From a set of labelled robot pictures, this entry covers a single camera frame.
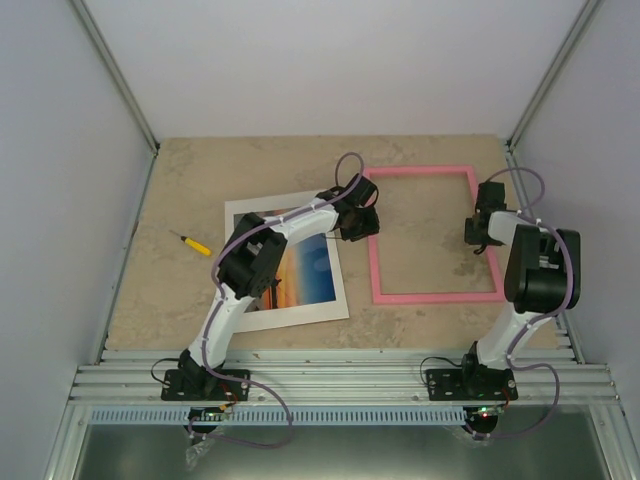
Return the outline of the pink picture frame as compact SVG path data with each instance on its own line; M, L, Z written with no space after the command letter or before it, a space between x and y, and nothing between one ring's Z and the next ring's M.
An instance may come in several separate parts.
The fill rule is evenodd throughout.
M479 185L475 170L471 165L375 166L364 169L364 176L369 180L373 177L433 175L464 175L469 186L471 198L473 203L475 203ZM375 236L368 237L367 244L372 301L376 305L498 303L504 301L501 270L492 247L488 247L484 251L494 286L494 290L491 292L384 294L381 289L377 238Z

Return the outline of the sunset photo print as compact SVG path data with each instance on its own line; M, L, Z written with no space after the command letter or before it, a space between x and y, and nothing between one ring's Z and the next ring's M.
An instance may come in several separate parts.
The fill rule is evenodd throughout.
M271 286L247 308L268 311L336 300L328 242L323 234L288 247Z

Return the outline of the white photo mat board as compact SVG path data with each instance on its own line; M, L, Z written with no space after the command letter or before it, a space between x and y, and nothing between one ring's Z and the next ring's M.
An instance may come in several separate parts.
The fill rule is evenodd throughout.
M231 236L239 220L246 213L254 212L261 217L284 214L307 204L315 195L316 192L311 190L284 195L227 201L225 203L225 236ZM349 316L337 243L330 234L324 236L328 242L336 300L321 304L268 311L247 312L246 309L236 325L235 331L237 333L341 320Z

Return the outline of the yellow handled screwdriver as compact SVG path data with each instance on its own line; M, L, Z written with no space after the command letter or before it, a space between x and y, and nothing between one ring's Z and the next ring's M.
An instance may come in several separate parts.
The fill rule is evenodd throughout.
M209 247L203 245L202 243L194 240L192 237L188 235L182 235L174 230L170 230L170 233L177 236L182 243L187 245L192 250L198 252L199 254L210 257L212 255L212 251Z

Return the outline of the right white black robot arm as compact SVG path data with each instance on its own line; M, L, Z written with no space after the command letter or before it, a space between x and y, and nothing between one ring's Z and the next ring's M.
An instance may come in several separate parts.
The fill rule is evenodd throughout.
M475 212L465 220L467 244L479 250L510 248L503 281L506 304L489 333L461 361L459 387L471 399L513 392L508 382L519 351L547 321L574 308L581 294L581 234L511 211L505 198L502 183L481 183Z

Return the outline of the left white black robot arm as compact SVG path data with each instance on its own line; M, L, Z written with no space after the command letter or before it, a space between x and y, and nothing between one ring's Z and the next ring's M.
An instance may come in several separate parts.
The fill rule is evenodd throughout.
M196 339L180 354L177 368L166 372L163 398L210 400L219 381L233 382L222 366L236 324L272 286L286 250L334 230L352 242L377 234L377 197L378 187L359 173L347 186L322 191L287 213L265 218L245 214L214 262L216 294L210 311Z

